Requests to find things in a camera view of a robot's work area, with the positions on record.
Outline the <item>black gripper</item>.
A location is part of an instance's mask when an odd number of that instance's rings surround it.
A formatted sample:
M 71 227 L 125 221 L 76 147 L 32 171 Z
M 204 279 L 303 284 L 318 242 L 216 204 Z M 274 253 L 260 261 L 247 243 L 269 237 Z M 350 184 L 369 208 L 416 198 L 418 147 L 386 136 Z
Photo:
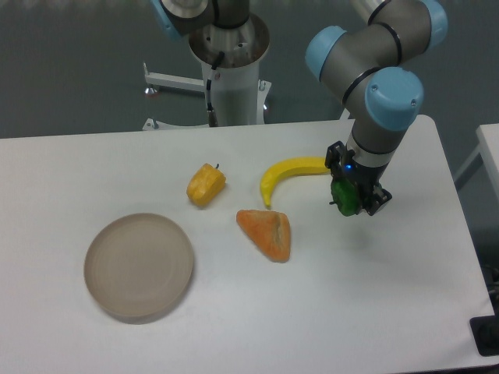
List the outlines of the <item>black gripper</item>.
M 327 148 L 324 165 L 332 176 L 344 175 L 356 186 L 363 209 L 373 216 L 392 199 L 392 194 L 380 184 L 380 178 L 388 165 L 365 166 L 355 161 L 353 156 L 354 153 L 346 152 L 345 144 L 338 141 Z

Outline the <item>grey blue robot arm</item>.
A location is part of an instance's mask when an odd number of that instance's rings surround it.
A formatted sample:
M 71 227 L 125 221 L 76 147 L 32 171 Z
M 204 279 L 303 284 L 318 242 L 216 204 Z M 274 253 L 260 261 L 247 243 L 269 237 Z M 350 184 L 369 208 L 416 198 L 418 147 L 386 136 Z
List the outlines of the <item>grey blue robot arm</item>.
M 154 1 L 160 28 L 188 37 L 203 71 L 211 127 L 253 125 L 259 64 L 270 34 L 247 1 Z M 321 30 L 305 61 L 322 85 L 354 117 L 346 142 L 329 146 L 324 166 L 331 195 L 345 216 L 375 214 L 391 200 L 380 178 L 423 103 L 423 85 L 402 64 L 441 43 L 448 18 L 436 1 L 355 1 L 365 21 L 353 34 L 339 26 Z

